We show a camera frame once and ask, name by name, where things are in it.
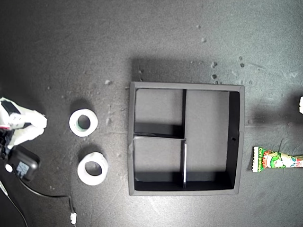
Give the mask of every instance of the green snack package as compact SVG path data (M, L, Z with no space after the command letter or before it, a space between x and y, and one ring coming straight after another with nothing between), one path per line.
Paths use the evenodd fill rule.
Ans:
M303 167L303 156L290 156L280 152L254 147L252 172L258 173L265 168L296 168Z

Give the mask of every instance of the black box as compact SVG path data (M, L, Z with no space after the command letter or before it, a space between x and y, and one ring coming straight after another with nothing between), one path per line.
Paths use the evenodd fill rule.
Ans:
M132 82L130 195L239 191L244 86Z

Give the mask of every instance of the black cable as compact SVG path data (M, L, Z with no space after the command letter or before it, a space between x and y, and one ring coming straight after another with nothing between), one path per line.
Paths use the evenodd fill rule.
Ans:
M19 210L19 208L16 206L16 204L13 202L13 200L11 200L11 198L9 196L7 196L7 197L10 200L10 202L14 205L14 207L16 208L16 210L19 212L19 214L21 215L21 217L23 218L25 226L28 227L27 220L25 219L23 213Z
M70 209L71 209L71 213L75 213L75 208L73 206L73 203L72 203L72 198L70 195L45 195L45 194L42 194L42 193L39 193L37 191L35 191L34 189L30 188L29 186L27 186L22 180L21 178L18 176L17 174L17 171L16 171L16 167L14 165L12 165L13 167L13 172L14 172L14 175L16 176L16 178L19 180L19 182L26 188L28 189L30 192L38 195L38 196L41 196L41 197L44 197L44 198L52 198L52 199L61 199L61 198L68 198L68 201L69 201L69 205L70 205ZM26 219L24 217L24 215L22 214L22 212L16 207L16 209L19 211L19 213L21 214L24 222L25 222L25 225L26 227L28 227L27 225L27 222L26 222Z

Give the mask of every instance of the tape roll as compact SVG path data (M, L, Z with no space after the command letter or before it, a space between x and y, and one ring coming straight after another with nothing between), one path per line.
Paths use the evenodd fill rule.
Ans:
M88 162L96 162L99 164L102 169L102 173L97 176L90 175L85 169L85 164ZM108 163L104 156L99 152L93 152L86 155L78 165L78 176L80 180L87 185L97 185L102 183L106 178L107 171Z
M87 116L89 121L90 121L90 126L88 129L83 129L80 127L79 125L79 118L84 115ZM98 118L96 116L96 114L94 112L92 112L89 109L81 109L81 110L77 110L75 111L71 117L70 117L70 129L71 131L80 137L85 137L90 135L94 130L96 130L97 126L98 126Z

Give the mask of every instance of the dark gray surface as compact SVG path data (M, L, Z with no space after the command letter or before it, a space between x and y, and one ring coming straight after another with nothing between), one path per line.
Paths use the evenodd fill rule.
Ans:
M303 226L302 169L251 172L254 145L303 153L302 15L301 0L1 1L1 93L49 119L45 133L25 144L42 160L31 186L49 194L72 190L80 227ZM246 86L239 194L129 196L125 86L132 76L214 83L213 74L219 83ZM104 85L106 79L113 83ZM80 104L92 106L99 118L88 138L68 128ZM112 123L106 126L108 104ZM109 172L90 187L78 179L76 166L79 156L95 150L105 154ZM3 168L0 174L15 183L8 190L31 226L70 225L67 201L37 198ZM22 226L1 193L0 201L1 227Z

